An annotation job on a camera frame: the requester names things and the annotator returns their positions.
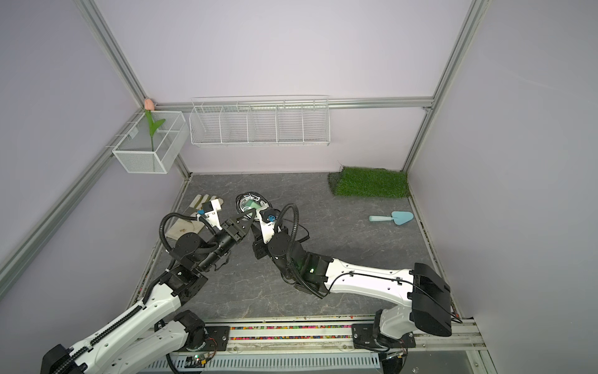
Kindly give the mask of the green charger cube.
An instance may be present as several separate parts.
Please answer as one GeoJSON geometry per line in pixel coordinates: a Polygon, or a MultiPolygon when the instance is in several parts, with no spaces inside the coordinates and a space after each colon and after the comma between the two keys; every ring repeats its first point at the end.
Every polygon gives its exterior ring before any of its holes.
{"type": "Polygon", "coordinates": [[[248,200],[246,202],[245,206],[247,208],[249,208],[249,209],[256,209],[256,210],[259,210],[259,209],[262,208],[262,204],[259,201],[256,201],[256,200],[253,200],[253,199],[248,200]]]}

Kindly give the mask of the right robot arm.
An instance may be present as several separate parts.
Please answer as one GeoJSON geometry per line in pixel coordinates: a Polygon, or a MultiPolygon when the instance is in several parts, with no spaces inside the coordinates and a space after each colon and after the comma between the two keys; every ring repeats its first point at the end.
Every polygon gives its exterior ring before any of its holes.
{"type": "Polygon", "coordinates": [[[283,226],[288,210],[298,213],[294,204],[282,211],[257,203],[245,203],[255,235],[257,258],[269,257],[288,284],[320,299],[330,294],[353,294],[381,299],[393,304],[375,314],[374,336],[380,342],[398,341],[415,330],[447,338],[458,317],[451,304],[451,288],[434,269],[415,263],[411,269],[389,270],[358,266],[303,249],[297,230],[283,226]]]}

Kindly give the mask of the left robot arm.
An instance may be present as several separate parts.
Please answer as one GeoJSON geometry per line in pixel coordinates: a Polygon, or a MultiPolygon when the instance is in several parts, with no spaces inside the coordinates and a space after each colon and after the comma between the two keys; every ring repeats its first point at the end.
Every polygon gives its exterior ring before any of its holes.
{"type": "Polygon", "coordinates": [[[171,266],[132,306],[75,344],[54,346],[42,358],[41,372],[137,373],[180,349],[198,351],[201,363],[216,355],[218,340],[201,318],[182,307],[205,286],[207,271],[227,263],[231,249],[251,232],[259,212],[247,208],[220,223],[216,212],[201,210],[187,219],[204,223],[213,234],[210,240],[195,233],[179,238],[175,247],[168,248],[171,266]]]}

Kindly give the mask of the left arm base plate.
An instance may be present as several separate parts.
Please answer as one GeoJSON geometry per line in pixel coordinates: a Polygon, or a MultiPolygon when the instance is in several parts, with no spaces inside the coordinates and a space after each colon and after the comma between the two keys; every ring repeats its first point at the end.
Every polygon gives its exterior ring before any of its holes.
{"type": "Polygon", "coordinates": [[[215,325],[192,330],[176,352],[223,352],[227,349],[230,326],[215,325]]]}

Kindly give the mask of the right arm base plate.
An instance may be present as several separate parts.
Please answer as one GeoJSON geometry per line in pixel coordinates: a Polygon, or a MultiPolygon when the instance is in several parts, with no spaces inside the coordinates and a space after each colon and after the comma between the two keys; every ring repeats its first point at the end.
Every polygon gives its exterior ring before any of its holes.
{"type": "Polygon", "coordinates": [[[387,352],[392,349],[416,347],[416,341],[412,333],[406,333],[401,338],[389,338],[382,334],[373,323],[352,324],[351,337],[355,348],[371,351],[387,352]]]}

